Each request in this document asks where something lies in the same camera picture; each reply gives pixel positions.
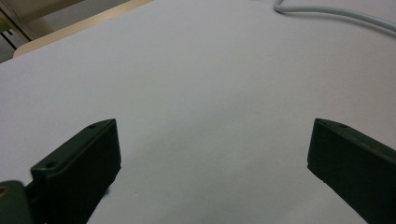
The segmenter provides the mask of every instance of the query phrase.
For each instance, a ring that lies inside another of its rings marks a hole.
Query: white tabletop
[[[396,21],[395,1],[330,2]],[[396,35],[273,3],[156,0],[0,64],[0,180],[115,118],[90,223],[364,223],[306,156],[315,118],[396,148]]]

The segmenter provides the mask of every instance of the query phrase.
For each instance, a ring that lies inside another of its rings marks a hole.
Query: chair leg
[[[11,42],[3,33],[1,33],[1,36],[8,42],[8,44],[9,44],[12,48],[17,49],[17,47],[15,47],[15,45],[13,45],[12,42]]]

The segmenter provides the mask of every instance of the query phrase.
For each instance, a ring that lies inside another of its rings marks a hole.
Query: floor
[[[54,12],[46,16],[44,19],[56,31],[127,1],[128,0],[84,0],[71,7]],[[9,35],[7,33],[5,33],[5,35],[16,47],[23,44],[23,41],[21,41],[16,35]],[[12,59],[13,53],[14,49],[5,39],[0,37],[0,63]]]

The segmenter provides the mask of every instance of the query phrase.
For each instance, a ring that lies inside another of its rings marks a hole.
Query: cable
[[[337,8],[337,7],[282,7],[283,0],[276,0],[274,3],[274,10],[280,13],[288,13],[288,12],[320,12],[320,13],[328,13],[339,16],[350,17],[359,21],[365,21],[387,30],[393,31],[396,33],[396,23],[385,21],[379,19],[374,16],[370,16],[361,12]]]

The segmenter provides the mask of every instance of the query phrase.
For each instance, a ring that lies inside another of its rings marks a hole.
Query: white cord
[[[396,33],[396,23],[385,21],[374,16],[370,16],[364,13],[351,11],[347,9],[337,7],[282,7],[283,0],[276,0],[274,3],[274,10],[280,13],[287,12],[320,12],[328,13],[339,16],[350,17],[360,21],[366,21],[368,23],[380,26]]]

